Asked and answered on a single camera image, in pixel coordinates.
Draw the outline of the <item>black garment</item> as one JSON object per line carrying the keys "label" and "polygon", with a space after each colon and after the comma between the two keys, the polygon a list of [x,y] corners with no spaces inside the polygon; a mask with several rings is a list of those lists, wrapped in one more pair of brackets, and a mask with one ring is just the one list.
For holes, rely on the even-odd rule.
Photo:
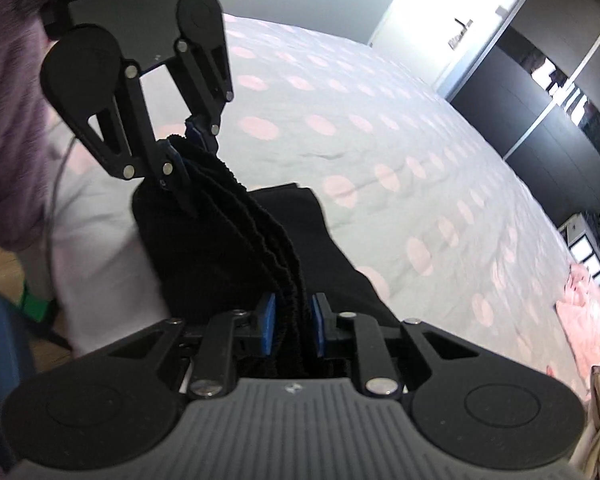
{"label": "black garment", "polygon": [[289,183],[249,192],[216,156],[182,136],[166,140],[174,166],[145,179],[132,211],[170,312],[202,322],[273,298],[274,333],[307,332],[309,296],[337,312],[398,320],[330,236],[317,197]]}

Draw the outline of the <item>pink patterned pillow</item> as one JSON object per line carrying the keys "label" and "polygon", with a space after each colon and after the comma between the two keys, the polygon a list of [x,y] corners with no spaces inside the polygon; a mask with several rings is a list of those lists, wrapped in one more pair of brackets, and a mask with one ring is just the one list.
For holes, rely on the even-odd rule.
{"label": "pink patterned pillow", "polygon": [[600,365],[600,286],[583,264],[570,264],[555,308],[579,373],[588,377],[591,367]]}

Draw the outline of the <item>grey pink-dotted bed cover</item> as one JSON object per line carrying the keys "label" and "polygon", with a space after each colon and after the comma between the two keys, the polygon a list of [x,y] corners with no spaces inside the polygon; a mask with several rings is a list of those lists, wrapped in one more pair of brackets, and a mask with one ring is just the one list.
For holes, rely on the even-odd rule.
{"label": "grey pink-dotted bed cover", "polygon": [[[219,155],[249,191],[298,183],[403,320],[547,372],[584,400],[554,305],[571,255],[483,137],[405,66],[365,44],[224,14],[235,97]],[[79,356],[166,317],[131,212],[140,179],[79,143],[59,183],[54,281]]]}

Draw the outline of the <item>white bedside table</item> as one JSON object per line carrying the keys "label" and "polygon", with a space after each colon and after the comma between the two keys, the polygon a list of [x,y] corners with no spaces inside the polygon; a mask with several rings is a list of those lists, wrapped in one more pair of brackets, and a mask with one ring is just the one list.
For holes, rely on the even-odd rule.
{"label": "white bedside table", "polygon": [[600,285],[600,217],[592,211],[573,214],[559,228],[571,255]]}

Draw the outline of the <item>white door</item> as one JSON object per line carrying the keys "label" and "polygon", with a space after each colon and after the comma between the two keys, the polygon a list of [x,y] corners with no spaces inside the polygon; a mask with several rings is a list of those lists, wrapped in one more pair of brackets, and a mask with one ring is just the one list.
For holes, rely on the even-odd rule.
{"label": "white door", "polygon": [[526,0],[392,0],[370,46],[452,99]]}

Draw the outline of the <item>black sliding wardrobe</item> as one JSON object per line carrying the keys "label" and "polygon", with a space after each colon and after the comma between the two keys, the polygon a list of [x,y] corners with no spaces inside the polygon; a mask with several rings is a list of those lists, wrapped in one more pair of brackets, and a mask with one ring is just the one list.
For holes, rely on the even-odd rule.
{"label": "black sliding wardrobe", "polygon": [[526,0],[451,104],[555,224],[600,214],[600,0]]}

